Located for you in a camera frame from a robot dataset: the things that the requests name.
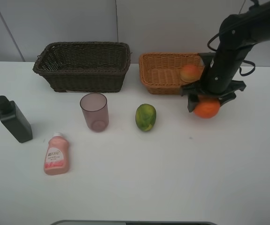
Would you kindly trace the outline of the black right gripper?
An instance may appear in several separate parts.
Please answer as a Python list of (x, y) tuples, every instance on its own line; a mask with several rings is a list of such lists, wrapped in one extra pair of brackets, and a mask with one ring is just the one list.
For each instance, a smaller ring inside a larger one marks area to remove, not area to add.
[(213, 66), (204, 68), (199, 80), (180, 88), (181, 96), (188, 95), (188, 111), (192, 113), (199, 104), (198, 95), (219, 97), (220, 106), (223, 106), (236, 98), (235, 91), (244, 91), (246, 84), (233, 80), (243, 60), (239, 52), (217, 52)]

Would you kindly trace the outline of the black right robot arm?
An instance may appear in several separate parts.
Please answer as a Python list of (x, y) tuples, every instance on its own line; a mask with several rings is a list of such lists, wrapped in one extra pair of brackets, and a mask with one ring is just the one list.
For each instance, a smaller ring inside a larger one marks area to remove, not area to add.
[(199, 103), (199, 96), (218, 99), (224, 105), (236, 98), (235, 91), (243, 91), (243, 81), (235, 81), (236, 72), (241, 72), (241, 64), (255, 64), (245, 58), (251, 49), (261, 42), (270, 41), (270, 1), (254, 4), (246, 13), (233, 14), (222, 22), (219, 32), (209, 40), (219, 38), (217, 49), (199, 53), (204, 70), (199, 80), (183, 85), (180, 95), (187, 96), (187, 108), (193, 112)]

